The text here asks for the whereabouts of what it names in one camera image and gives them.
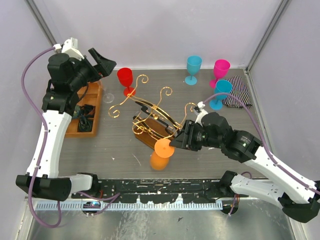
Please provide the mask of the red wine glass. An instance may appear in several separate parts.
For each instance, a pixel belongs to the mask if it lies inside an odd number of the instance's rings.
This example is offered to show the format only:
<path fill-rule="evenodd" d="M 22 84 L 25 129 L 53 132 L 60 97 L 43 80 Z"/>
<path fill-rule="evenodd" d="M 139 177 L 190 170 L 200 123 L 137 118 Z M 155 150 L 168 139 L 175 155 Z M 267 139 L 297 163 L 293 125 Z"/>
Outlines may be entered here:
<path fill-rule="evenodd" d="M 133 71 L 128 67 L 120 68 L 117 71 L 117 77 L 122 86 L 124 86 L 123 94 L 127 97 L 128 94 L 134 95 L 135 88 L 132 87 L 133 84 Z"/>

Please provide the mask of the orange wine glass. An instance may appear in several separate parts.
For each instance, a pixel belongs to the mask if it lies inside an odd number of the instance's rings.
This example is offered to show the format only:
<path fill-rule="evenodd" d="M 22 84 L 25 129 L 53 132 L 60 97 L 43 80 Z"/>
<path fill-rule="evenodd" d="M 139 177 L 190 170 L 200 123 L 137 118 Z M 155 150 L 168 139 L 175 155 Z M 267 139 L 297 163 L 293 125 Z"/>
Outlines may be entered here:
<path fill-rule="evenodd" d="M 175 148 L 170 146 L 171 141 L 168 138 L 162 138 L 156 141 L 154 151 L 150 156 L 150 166 L 156 171 L 162 171 L 174 154 Z"/>

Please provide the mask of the clear champagne flute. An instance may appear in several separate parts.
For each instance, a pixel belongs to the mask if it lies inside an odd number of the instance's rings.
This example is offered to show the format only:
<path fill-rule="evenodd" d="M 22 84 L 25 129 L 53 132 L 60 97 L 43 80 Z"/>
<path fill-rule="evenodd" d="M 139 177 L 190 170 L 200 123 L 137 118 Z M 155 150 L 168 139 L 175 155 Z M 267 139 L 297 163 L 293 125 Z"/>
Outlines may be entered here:
<path fill-rule="evenodd" d="M 110 92 L 110 89 L 107 86 L 103 86 L 103 97 L 102 100 L 106 104 L 110 104 L 114 101 L 115 96 Z"/>

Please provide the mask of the pink wine glass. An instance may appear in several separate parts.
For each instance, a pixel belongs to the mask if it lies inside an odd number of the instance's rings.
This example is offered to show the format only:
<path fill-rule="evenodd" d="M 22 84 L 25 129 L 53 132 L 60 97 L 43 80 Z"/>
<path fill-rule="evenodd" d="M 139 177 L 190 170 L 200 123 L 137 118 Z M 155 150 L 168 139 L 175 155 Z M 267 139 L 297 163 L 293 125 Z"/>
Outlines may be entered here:
<path fill-rule="evenodd" d="M 231 64 L 225 59 L 218 59 L 213 67 L 213 75 L 214 79 L 209 82 L 211 88 L 216 87 L 216 83 L 218 80 L 225 77 L 230 69 Z"/>

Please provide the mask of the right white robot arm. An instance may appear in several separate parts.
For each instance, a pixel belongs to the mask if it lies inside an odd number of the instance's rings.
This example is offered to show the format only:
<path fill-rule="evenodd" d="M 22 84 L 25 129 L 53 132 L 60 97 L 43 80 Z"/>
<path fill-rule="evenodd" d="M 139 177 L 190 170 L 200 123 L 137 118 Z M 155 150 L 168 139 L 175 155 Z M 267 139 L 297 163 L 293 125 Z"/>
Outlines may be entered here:
<path fill-rule="evenodd" d="M 290 218 L 307 223 L 320 212 L 320 183 L 292 170 L 269 152 L 262 141 L 244 130 L 234 130 L 216 112 L 186 120 L 182 130 L 170 142 L 171 147 L 199 151 L 203 147 L 220 149 L 231 160 L 245 164 L 267 177 L 270 182 L 226 171 L 219 180 L 225 197 L 246 195 L 271 203 Z"/>

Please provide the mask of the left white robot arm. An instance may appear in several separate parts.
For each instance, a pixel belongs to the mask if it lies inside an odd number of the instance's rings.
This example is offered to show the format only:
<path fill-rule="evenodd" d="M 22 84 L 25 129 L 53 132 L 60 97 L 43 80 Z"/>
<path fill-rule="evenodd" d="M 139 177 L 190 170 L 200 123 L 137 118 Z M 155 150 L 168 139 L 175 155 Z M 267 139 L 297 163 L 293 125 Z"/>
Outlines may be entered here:
<path fill-rule="evenodd" d="M 50 75 L 42 107 L 36 112 L 42 121 L 33 159 L 15 184 L 31 198 L 65 201 L 71 194 L 95 198 L 101 185 L 93 173 L 59 177 L 59 159 L 67 128 L 79 102 L 78 91 L 89 83 L 109 76 L 116 62 L 101 56 L 94 48 L 88 51 L 96 61 L 71 53 L 56 53 L 48 59 Z"/>

